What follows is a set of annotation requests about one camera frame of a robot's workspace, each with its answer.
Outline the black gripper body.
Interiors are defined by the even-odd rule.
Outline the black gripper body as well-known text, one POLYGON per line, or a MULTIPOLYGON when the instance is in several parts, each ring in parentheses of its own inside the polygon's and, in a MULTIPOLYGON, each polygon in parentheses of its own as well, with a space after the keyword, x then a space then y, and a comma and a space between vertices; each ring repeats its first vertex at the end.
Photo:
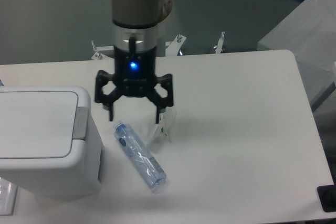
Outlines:
POLYGON ((112 78, 115 89, 111 92, 111 98, 117 100, 124 95, 158 99, 159 94, 155 90, 155 57, 156 47, 142 52, 129 52, 115 47, 112 78))

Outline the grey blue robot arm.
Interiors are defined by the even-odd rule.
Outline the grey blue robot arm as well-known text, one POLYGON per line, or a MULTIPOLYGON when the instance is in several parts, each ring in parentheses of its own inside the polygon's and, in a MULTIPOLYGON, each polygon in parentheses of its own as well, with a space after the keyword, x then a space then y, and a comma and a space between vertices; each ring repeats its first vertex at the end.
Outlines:
POLYGON ((113 104, 122 96, 147 98, 156 115, 174 105, 173 76, 155 74, 158 24, 164 19, 164 0, 111 0, 114 24, 114 73, 96 76, 96 103, 114 119, 113 104))

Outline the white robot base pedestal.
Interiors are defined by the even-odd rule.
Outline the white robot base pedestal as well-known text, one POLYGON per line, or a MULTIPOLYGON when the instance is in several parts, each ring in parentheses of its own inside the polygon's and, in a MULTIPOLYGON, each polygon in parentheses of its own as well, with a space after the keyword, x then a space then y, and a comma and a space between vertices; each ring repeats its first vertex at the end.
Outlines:
POLYGON ((158 23, 158 39, 157 39, 157 57, 165 56, 165 49, 166 49, 166 40, 165 40, 165 24, 166 19, 170 15, 173 9, 173 0, 160 0, 161 3, 161 12, 160 12, 160 19, 158 23))

